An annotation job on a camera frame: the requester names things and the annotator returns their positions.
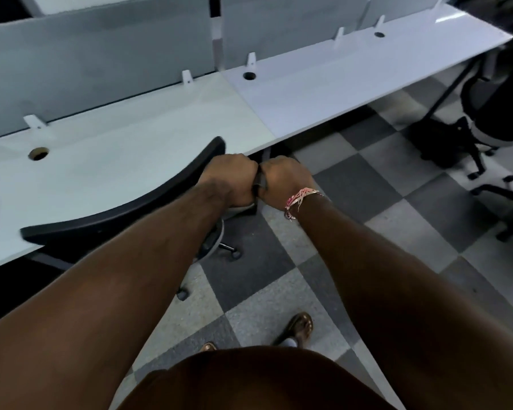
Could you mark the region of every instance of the desk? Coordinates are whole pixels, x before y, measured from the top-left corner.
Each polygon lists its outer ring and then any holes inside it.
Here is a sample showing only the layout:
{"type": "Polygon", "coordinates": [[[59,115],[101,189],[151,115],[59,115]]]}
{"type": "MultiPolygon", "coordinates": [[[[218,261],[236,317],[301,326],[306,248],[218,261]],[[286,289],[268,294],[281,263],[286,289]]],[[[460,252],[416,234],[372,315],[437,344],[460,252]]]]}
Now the desk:
{"type": "Polygon", "coordinates": [[[451,6],[200,77],[0,138],[0,265],[39,248],[25,226],[72,220],[140,197],[215,136],[250,154],[497,47],[511,35],[451,6]],[[31,161],[28,153],[47,147],[31,161]]]}
{"type": "Polygon", "coordinates": [[[231,153],[249,154],[275,140],[218,73],[0,137],[0,264],[39,248],[21,239],[20,228],[134,200],[216,136],[231,153]],[[50,153],[31,161],[35,147],[50,153]]]}
{"type": "Polygon", "coordinates": [[[513,36],[450,5],[257,61],[224,76],[286,138],[486,52],[513,36]],[[375,36],[380,31],[383,38],[375,36]]]}

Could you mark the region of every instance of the floor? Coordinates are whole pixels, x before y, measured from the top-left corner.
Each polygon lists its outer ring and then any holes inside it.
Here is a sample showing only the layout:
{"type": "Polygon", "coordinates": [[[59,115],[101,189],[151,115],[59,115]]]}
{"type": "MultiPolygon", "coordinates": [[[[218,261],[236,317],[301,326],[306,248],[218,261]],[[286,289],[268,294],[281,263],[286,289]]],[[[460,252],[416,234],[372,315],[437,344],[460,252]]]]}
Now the floor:
{"type": "MultiPolygon", "coordinates": [[[[454,67],[287,140],[284,153],[306,165],[324,193],[355,220],[419,257],[513,331],[513,238],[500,243],[500,219],[513,206],[468,190],[513,173],[513,148],[485,157],[471,182],[466,159],[447,171],[423,161],[405,139],[459,73],[454,67]]],[[[436,116],[461,114],[457,94],[436,116]]],[[[214,341],[219,348],[267,345],[306,310],[315,322],[309,348],[337,361],[395,407],[403,408],[343,309],[333,281],[296,222],[267,206],[226,222],[223,239],[241,248],[232,262],[217,252],[185,279],[190,297],[174,299],[118,389],[112,408],[158,368],[169,368],[214,341]]]]}

